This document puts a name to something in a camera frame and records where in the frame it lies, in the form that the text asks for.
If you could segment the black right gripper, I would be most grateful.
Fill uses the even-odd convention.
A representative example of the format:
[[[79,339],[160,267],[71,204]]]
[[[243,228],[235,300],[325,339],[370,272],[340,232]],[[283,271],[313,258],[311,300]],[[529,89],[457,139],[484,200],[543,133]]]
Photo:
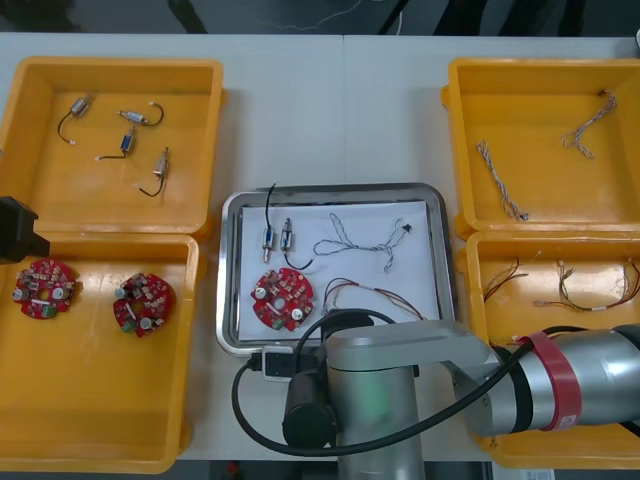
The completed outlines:
[[[327,351],[325,347],[296,349],[294,351],[294,374],[327,374]]]

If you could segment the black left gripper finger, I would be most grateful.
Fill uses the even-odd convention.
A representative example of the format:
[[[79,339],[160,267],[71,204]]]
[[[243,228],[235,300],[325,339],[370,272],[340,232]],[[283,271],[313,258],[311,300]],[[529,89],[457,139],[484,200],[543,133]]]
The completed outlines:
[[[50,242],[42,236],[31,233],[26,236],[1,236],[1,263],[19,263],[26,257],[47,257],[50,253]]]
[[[26,235],[34,231],[38,215],[27,205],[13,197],[1,198],[1,232]]]

